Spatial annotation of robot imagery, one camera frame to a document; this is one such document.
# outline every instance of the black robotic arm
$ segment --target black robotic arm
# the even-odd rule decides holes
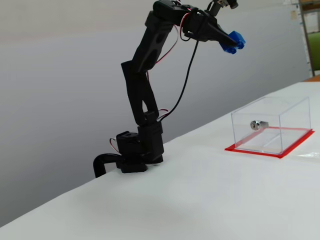
[[[96,178],[106,173],[104,164],[107,163],[116,163],[123,173],[136,173],[146,171],[148,164],[163,161],[162,123],[157,120],[159,110],[146,73],[156,65],[174,25],[180,26],[184,35],[196,40],[197,45],[199,41],[218,41],[230,53],[243,48],[245,42],[241,35],[236,33],[236,37],[229,36],[215,18],[220,8],[228,5],[235,8],[238,3],[236,0],[213,0],[206,10],[171,0],[157,0],[153,4],[153,11],[147,17],[146,30],[133,59],[121,64],[138,133],[126,131],[116,136],[121,155],[99,155],[93,162]]]

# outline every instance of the white wall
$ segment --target white wall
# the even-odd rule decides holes
[[[206,8],[209,0],[184,0]],[[141,26],[154,0],[1,0],[0,42]],[[280,6],[282,0],[240,0],[222,14]]]
[[[55,22],[34,31],[30,30],[33,23],[24,22],[24,18],[17,23],[9,14],[5,22],[2,17],[0,29],[7,29],[0,31],[0,226],[93,179],[95,156],[113,152],[108,139],[125,130],[136,130],[120,63],[130,60],[140,43],[151,6],[150,1],[144,1],[113,1],[117,5],[107,7],[112,17],[105,16],[109,21],[104,23],[110,28],[103,26],[99,32],[90,23],[93,15],[83,16],[86,12],[81,12],[79,6],[84,0],[45,1],[47,5],[43,0],[0,3],[2,11],[3,4],[10,7],[26,2],[30,4],[27,8],[46,6],[49,11],[55,3],[59,8],[64,6],[61,9],[74,9],[74,19],[87,19],[84,22],[90,29],[74,29],[67,17],[58,27],[55,14],[30,14],[39,25],[48,18]],[[91,2],[94,6],[99,1]],[[301,29],[290,17],[294,8],[250,3],[243,1],[247,8],[233,14],[225,10],[229,13],[219,17],[227,32],[243,34],[247,40],[244,50],[229,55],[217,43],[200,44],[182,102],[163,123],[165,141],[308,77]],[[141,10],[129,15],[136,19],[123,21],[125,14],[120,9],[127,9],[129,14],[139,9],[136,5]],[[16,8],[9,9],[17,14]],[[118,20],[123,21],[121,27],[113,26]],[[28,30],[22,32],[24,24]],[[69,28],[78,33],[47,35],[49,29],[58,35]],[[175,37],[173,31],[164,51]],[[18,41],[9,44],[8,40]],[[160,107],[172,108],[177,101],[194,44],[179,42],[150,72]]]

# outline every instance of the shelf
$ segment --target shelf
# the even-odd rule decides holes
[[[300,0],[302,5],[306,4],[318,4],[320,3],[320,0]]]
[[[309,3],[303,3],[302,4],[302,10],[303,12],[317,12],[320,11],[320,0],[317,2],[309,2]]]

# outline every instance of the clear acrylic box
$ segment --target clear acrylic box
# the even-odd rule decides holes
[[[281,155],[312,132],[308,97],[263,97],[231,113],[234,149]]]

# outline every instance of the white table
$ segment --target white table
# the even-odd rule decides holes
[[[0,240],[319,240],[320,83],[271,95],[310,96],[316,132],[287,157],[224,151],[228,114],[165,144],[161,165],[107,173],[0,228]]]

